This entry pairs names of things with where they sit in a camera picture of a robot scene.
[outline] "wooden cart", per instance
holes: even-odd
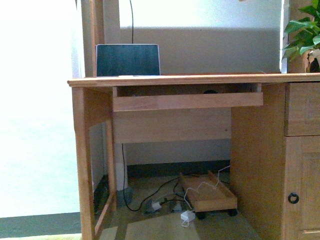
[[[227,210],[230,216],[237,215],[237,197],[221,181],[217,184],[218,178],[211,171],[208,176],[200,177],[180,174],[180,179],[198,219],[205,218],[206,212],[217,210]]]

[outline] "plant leaf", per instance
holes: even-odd
[[[291,56],[290,56],[290,62],[292,62],[296,57],[300,56],[300,51],[296,51],[294,52]]]
[[[282,59],[290,58],[296,52],[299,52],[299,47],[297,47],[297,46],[287,48],[284,51],[284,55],[283,55]]]
[[[303,46],[313,46],[314,41],[313,38],[318,34],[315,33],[312,29],[307,30],[303,29],[302,31],[298,32],[297,35],[294,36],[295,41],[303,44]]]
[[[317,26],[318,22],[315,21],[314,23],[315,23],[315,25],[311,26],[311,28],[314,30],[314,32],[316,34],[319,34],[320,33],[320,27]]]
[[[299,45],[299,42],[298,42],[298,41],[293,41],[293,42],[291,42],[288,46],[286,46],[286,47],[284,48],[284,50],[286,50],[286,49],[291,49],[291,48],[296,47],[296,46],[298,46],[298,45]]]
[[[320,17],[319,12],[317,11],[317,9],[314,8],[311,5],[299,8],[299,11],[302,12],[302,13],[310,14],[311,16],[314,16],[314,17],[318,17],[318,18]]]
[[[300,48],[300,55],[304,54],[306,51],[313,49],[313,45],[312,46],[303,46]]]
[[[318,36],[315,36],[313,39],[312,39],[314,45],[317,45],[317,44],[320,44],[320,35]]]
[[[318,11],[320,11],[320,4],[319,4],[319,0],[312,0],[312,6],[317,9]]]
[[[319,0],[312,0],[312,6],[316,9],[318,7]]]
[[[311,22],[311,20],[310,20],[310,17],[305,17],[305,18],[300,19],[299,22],[302,22],[302,23]]]
[[[285,27],[284,32],[287,34],[291,34],[293,32],[296,32],[302,28],[318,28],[320,31],[320,28],[317,27],[317,23],[316,21],[305,21],[305,22],[300,22],[297,20],[291,20],[289,21],[289,23],[287,24],[287,26]]]

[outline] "white cable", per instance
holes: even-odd
[[[188,190],[189,190],[189,189],[190,189],[190,190],[193,190],[193,191],[195,191],[195,192],[198,194],[198,193],[199,193],[199,188],[201,187],[202,184],[207,184],[207,185],[209,185],[210,187],[212,187],[213,190],[216,190],[216,188],[217,188],[217,186],[213,186],[213,185],[211,185],[211,184],[209,184],[209,183],[207,183],[207,182],[205,182],[205,181],[201,182],[200,185],[197,187],[196,190],[195,190],[194,188],[192,188],[192,187],[188,187],[188,188],[186,189],[186,191],[185,191],[185,194],[184,194],[183,199],[184,199],[185,202],[188,204],[189,208],[192,209],[192,210],[194,210],[194,209],[190,206],[189,202],[186,200],[186,196],[187,196]]]
[[[218,181],[216,182],[216,185],[215,185],[215,186],[218,186],[218,184],[219,184],[219,174],[220,174],[220,171],[225,170],[225,169],[227,169],[227,168],[230,168],[230,165],[229,165],[229,166],[226,166],[226,167],[224,167],[224,168],[222,168],[222,169],[220,169],[220,170],[218,171]]]
[[[192,187],[188,187],[188,188],[186,189],[183,199],[184,199],[185,202],[188,204],[188,206],[189,206],[190,209],[194,210],[194,209],[191,207],[191,205],[189,204],[189,202],[187,201],[187,199],[186,199],[188,190],[189,190],[189,189],[190,189],[190,190],[193,190],[193,191],[195,191],[195,192],[198,194],[198,193],[199,193],[198,190],[199,190],[199,188],[201,187],[202,184],[207,184],[207,185],[209,185],[210,187],[212,187],[213,190],[216,190],[216,189],[217,189],[217,186],[218,186],[218,184],[219,184],[220,171],[225,170],[225,169],[227,169],[227,168],[230,168],[230,165],[229,165],[229,166],[226,166],[226,167],[224,167],[224,168],[222,168],[222,169],[220,169],[220,170],[218,171],[218,177],[217,177],[217,182],[216,182],[216,185],[215,185],[215,186],[213,186],[213,185],[211,185],[211,184],[203,181],[203,182],[200,183],[200,185],[197,187],[196,190],[193,189]]]
[[[189,227],[189,222],[187,220],[184,220],[183,223],[181,223],[181,226],[187,228]]]

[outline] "laptop screen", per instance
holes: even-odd
[[[160,75],[157,44],[98,44],[96,75]]]

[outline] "caster wheel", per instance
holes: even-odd
[[[230,217],[237,216],[237,214],[238,214],[238,211],[237,211],[236,208],[228,209],[227,211],[228,211],[228,215],[229,215]]]
[[[206,218],[206,212],[205,211],[196,212],[195,216],[199,220],[205,219]]]

